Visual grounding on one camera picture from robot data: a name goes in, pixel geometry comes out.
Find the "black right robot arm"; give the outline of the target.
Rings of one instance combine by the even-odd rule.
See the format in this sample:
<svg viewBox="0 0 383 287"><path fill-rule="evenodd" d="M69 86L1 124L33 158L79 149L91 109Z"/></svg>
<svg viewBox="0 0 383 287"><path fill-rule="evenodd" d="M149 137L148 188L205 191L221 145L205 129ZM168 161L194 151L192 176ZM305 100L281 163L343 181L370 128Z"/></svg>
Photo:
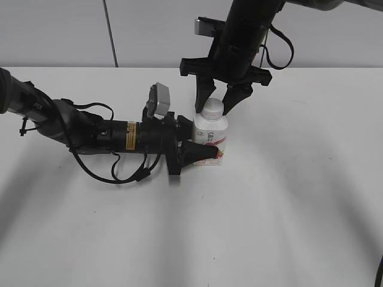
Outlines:
<svg viewBox="0 0 383 287"><path fill-rule="evenodd" d="M196 113L202 112L215 91L215 80L227 85L223 98L224 115L252 95L252 84L269 85L271 73L253 66L252 62L261 48L268 52L263 42L268 32L283 39L294 51L292 42L272 24L284 4L285 1L280 0L235 0L225 21L207 17L195 19L195 34L212 38L206 57L183 58L180 63L181 76L196 77Z"/></svg>

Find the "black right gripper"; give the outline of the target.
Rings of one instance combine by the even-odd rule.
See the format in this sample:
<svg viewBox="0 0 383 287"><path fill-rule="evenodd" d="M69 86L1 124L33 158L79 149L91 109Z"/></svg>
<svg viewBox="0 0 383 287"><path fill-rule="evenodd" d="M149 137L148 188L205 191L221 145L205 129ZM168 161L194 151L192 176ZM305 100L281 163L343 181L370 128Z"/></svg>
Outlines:
<svg viewBox="0 0 383 287"><path fill-rule="evenodd" d="M223 115L252 95L251 83L269 85L270 72L252 66L265 32L263 22L241 12L230 13L223 30L212 38L206 57L181 60L180 75L196 75L196 113L202 112L215 91L214 79L228 84L223 98Z"/></svg>

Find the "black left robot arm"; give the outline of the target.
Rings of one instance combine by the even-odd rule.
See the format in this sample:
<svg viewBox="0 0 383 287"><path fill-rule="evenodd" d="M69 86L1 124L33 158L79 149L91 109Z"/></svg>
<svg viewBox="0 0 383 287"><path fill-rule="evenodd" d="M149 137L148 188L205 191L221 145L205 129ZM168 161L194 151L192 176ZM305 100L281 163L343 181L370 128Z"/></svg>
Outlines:
<svg viewBox="0 0 383 287"><path fill-rule="evenodd" d="M142 120L106 120L87 112L95 103L76 105L69 99L51 99L30 81L14 78L1 69L1 113L12 112L30 120L41 135L60 142L76 157L79 155L137 153L166 158L168 173L179 175L181 169L200 160L216 158L219 149L191 141L193 123L169 111L167 86L151 86Z"/></svg>

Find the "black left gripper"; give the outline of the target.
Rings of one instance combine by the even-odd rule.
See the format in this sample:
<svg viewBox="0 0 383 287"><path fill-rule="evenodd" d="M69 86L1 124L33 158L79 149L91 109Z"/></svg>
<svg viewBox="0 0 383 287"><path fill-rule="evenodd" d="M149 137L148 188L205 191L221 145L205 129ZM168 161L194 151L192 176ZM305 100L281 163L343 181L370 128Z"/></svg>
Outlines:
<svg viewBox="0 0 383 287"><path fill-rule="evenodd" d="M142 112L142 123L139 125L138 149L144 154L155 154L154 162L147 167L151 172L165 155L169 175L180 175L181 166L188 166L197 161L216 158L216 146L202 145L183 141L180 149L178 140L193 139L193 122L183 115L170 111L162 118L149 117L148 111Z"/></svg>

